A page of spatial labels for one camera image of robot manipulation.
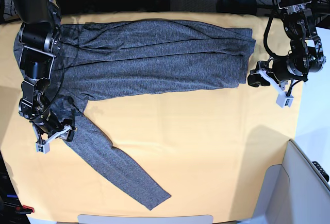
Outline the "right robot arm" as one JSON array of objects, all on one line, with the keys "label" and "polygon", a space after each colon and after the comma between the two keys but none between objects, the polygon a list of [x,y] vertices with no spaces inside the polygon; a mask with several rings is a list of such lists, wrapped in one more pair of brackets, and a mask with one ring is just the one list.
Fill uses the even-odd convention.
[{"label": "right robot arm", "polygon": [[39,145],[46,143],[43,134],[49,139],[59,137],[70,142],[74,136],[74,122],[71,119],[59,121],[51,110],[54,101],[46,96],[56,58],[53,48],[60,39],[60,10],[52,0],[13,2],[22,20],[18,39],[23,45],[19,68],[24,72],[24,80],[19,114],[32,123]]}]

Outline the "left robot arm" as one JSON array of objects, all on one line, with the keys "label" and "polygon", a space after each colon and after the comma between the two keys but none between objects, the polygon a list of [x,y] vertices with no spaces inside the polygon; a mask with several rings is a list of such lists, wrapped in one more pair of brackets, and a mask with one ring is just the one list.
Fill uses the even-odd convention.
[{"label": "left robot arm", "polygon": [[[285,82],[306,82],[309,73],[320,71],[326,57],[322,42],[317,34],[315,18],[309,7],[312,0],[272,0],[274,8],[263,34],[263,46],[270,56],[268,61],[257,62],[247,78],[252,87],[277,86]],[[290,52],[285,56],[277,55],[268,46],[268,35],[273,18],[278,16],[290,40]]]}]

